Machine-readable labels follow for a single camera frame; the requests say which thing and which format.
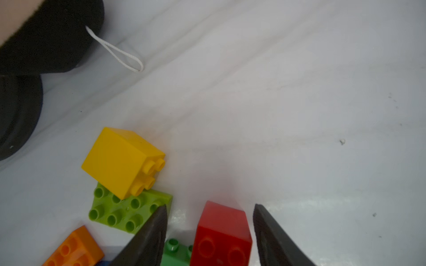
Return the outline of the red square lego brick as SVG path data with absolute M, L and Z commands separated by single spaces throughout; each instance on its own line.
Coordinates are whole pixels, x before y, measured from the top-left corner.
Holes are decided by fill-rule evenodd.
M 252 238 L 246 213 L 207 201 L 197 225 L 191 266 L 247 266 Z

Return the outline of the yellow lego brick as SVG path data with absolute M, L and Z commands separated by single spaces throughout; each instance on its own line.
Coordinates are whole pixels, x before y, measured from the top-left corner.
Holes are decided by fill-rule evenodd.
M 155 184 L 165 166 L 165 154 L 130 130 L 105 127 L 82 164 L 82 169 L 114 196 L 139 196 Z

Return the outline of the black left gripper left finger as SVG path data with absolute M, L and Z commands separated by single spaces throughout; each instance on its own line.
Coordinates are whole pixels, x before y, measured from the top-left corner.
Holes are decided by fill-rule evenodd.
M 159 266 L 165 245 L 168 214 L 165 205 L 156 209 L 111 266 Z

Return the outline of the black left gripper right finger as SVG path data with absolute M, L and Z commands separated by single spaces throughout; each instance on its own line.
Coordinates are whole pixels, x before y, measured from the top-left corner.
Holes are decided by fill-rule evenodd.
M 256 204 L 253 223 L 262 266 L 314 266 L 269 211 Z

